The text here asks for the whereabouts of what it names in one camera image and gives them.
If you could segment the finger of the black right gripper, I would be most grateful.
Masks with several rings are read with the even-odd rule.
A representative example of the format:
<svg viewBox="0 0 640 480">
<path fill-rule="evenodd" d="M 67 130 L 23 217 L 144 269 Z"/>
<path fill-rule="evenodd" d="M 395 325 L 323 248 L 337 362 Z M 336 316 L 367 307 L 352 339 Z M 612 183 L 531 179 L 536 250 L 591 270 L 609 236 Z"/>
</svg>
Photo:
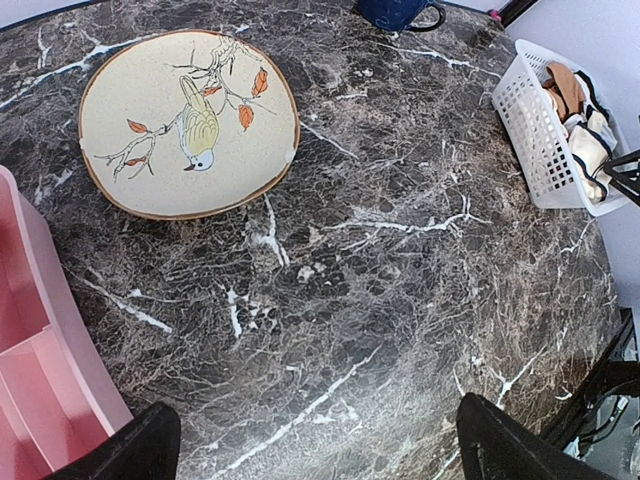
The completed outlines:
<svg viewBox="0 0 640 480">
<path fill-rule="evenodd" d="M 640 205 L 640 150 L 608 160 L 604 172 L 610 184 L 636 205 Z"/>
</svg>

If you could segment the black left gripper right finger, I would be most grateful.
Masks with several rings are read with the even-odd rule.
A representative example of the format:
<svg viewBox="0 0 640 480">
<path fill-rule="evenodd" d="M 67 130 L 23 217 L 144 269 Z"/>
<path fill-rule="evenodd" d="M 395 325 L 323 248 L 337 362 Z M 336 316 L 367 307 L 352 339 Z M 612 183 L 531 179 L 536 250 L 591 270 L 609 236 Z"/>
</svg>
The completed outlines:
<svg viewBox="0 0 640 480">
<path fill-rule="evenodd" d="M 466 394 L 456 427 L 466 479 L 608 479 L 533 434 L 486 398 Z"/>
</svg>

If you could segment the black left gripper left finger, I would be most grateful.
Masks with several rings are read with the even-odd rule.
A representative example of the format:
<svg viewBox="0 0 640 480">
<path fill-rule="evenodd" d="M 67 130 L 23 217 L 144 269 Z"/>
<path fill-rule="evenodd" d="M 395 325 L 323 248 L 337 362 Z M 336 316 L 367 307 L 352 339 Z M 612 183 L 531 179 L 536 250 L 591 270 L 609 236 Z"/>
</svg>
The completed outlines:
<svg viewBox="0 0 640 480">
<path fill-rule="evenodd" d="M 181 422 L 156 402 L 87 455 L 49 475 L 51 479 L 174 479 Z"/>
</svg>

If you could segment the cream underwear with navy trim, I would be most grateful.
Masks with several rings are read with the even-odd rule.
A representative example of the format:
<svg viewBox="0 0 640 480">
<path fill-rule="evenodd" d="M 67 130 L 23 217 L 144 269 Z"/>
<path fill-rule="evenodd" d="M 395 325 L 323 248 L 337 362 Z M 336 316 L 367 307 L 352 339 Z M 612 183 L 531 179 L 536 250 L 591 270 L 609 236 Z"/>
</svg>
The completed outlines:
<svg viewBox="0 0 640 480">
<path fill-rule="evenodd" d="M 592 204 L 598 204 L 609 196 L 611 177 L 604 172 L 604 164 L 611 159 L 618 140 L 610 125 L 610 114 L 599 102 L 591 78 L 581 70 L 574 77 L 585 100 L 579 111 L 564 122 L 564 128 L 584 191 Z"/>
</svg>

